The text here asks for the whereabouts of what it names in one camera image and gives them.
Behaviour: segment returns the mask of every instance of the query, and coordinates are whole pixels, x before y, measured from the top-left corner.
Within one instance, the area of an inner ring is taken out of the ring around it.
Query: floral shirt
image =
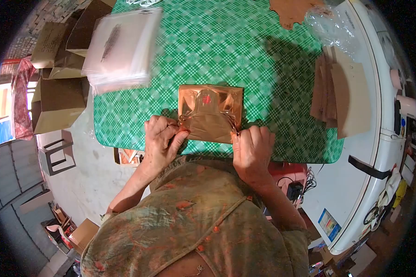
[[[191,251],[215,276],[308,276],[305,230],[278,230],[219,160],[177,159],[137,206],[111,214],[82,254],[83,276],[155,276]]]

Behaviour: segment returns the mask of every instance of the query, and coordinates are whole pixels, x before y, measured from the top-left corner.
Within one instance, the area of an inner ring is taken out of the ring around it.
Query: brick wall
[[[11,44],[5,59],[23,58],[32,53],[35,42],[45,22],[65,22],[71,14],[86,8],[91,0],[43,0],[29,15]],[[13,74],[18,64],[4,65],[0,75]]]

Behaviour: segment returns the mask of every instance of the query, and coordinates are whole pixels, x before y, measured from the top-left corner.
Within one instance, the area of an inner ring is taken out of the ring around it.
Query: finger
[[[156,124],[157,120],[159,120],[159,117],[160,116],[158,116],[158,115],[152,115],[151,116],[151,118],[150,118],[150,126],[151,127],[153,127]]]
[[[241,148],[243,148],[244,146],[253,146],[253,140],[251,139],[251,133],[249,129],[242,130],[239,132],[239,134],[239,143]]]
[[[171,118],[159,117],[159,119],[157,119],[156,124],[153,126],[152,133],[154,135],[157,135],[158,133],[165,130],[170,125],[177,126],[177,122]]]
[[[144,123],[144,128],[145,128],[145,133],[148,131],[148,128],[150,127],[150,121],[149,120],[147,120],[147,121],[145,121],[145,123]]]
[[[270,147],[271,147],[271,149],[273,149],[275,141],[276,141],[276,134],[272,132],[272,133],[270,133]]]
[[[231,140],[233,141],[233,163],[234,163],[234,161],[240,160],[240,142],[239,142],[239,137],[236,134],[231,135]]]
[[[176,136],[172,139],[171,145],[169,146],[168,155],[169,157],[175,157],[177,155],[177,151],[182,143],[185,141],[185,138],[189,135],[188,131],[180,131],[176,134]]]
[[[268,129],[268,127],[263,126],[260,128],[260,134],[262,136],[262,141],[264,143],[270,143],[270,130]]]
[[[260,134],[260,128],[256,125],[250,127],[251,139],[253,141],[253,145],[256,146],[262,141],[262,135]]]
[[[170,125],[161,131],[159,136],[163,137],[166,140],[166,148],[168,147],[168,141],[179,132],[179,127]]]

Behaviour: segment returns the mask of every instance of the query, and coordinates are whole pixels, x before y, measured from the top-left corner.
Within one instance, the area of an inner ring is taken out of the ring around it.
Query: copper foil bag
[[[232,144],[242,118],[244,88],[214,85],[179,86],[179,126],[188,139]]]

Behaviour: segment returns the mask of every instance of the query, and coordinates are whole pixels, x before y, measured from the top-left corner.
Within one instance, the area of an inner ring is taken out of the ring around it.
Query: brown leather piece
[[[287,30],[292,30],[294,23],[302,24],[310,8],[323,5],[322,0],[270,0],[270,10],[279,15],[280,25]]]
[[[231,144],[242,118],[244,88],[214,85],[179,86],[179,126],[188,139]]]

